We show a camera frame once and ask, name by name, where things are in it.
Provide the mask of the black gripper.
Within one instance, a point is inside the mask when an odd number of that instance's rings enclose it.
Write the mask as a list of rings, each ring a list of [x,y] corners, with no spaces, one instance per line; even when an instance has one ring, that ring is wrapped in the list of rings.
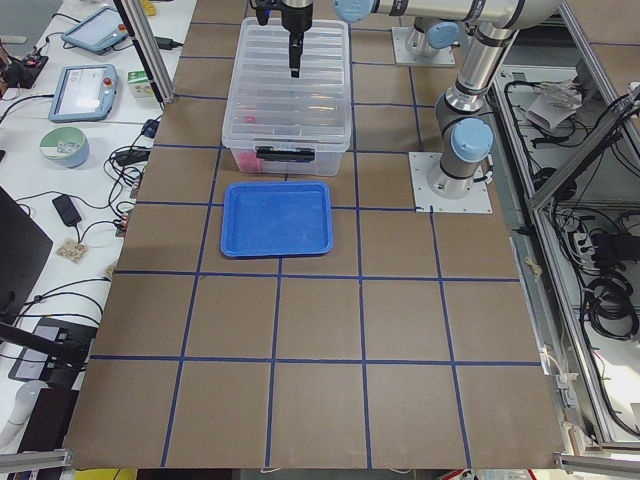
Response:
[[[281,21],[289,34],[289,69],[292,78],[300,76],[304,33],[312,26],[313,0],[281,0]]]

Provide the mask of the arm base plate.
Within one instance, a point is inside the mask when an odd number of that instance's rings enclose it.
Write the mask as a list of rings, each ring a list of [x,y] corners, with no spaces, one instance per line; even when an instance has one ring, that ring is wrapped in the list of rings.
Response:
[[[393,27],[391,36],[395,63],[405,66],[453,67],[452,45],[457,41],[457,27],[441,24],[425,32],[414,27]]]
[[[440,169],[439,152],[410,152],[415,210],[418,213],[491,214],[488,184],[480,164],[474,176],[455,180]]]

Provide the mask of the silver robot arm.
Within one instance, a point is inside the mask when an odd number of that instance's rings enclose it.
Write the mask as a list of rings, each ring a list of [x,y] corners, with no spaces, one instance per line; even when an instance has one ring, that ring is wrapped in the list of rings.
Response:
[[[457,42],[459,32],[456,22],[434,17],[416,17],[406,45],[418,55],[428,56],[432,51],[442,50]]]
[[[461,21],[475,26],[470,49],[456,77],[436,104],[444,151],[427,182],[436,195],[464,198],[493,145],[493,133],[476,114],[518,31],[540,24],[557,1],[335,1],[337,16],[357,23],[372,14]]]

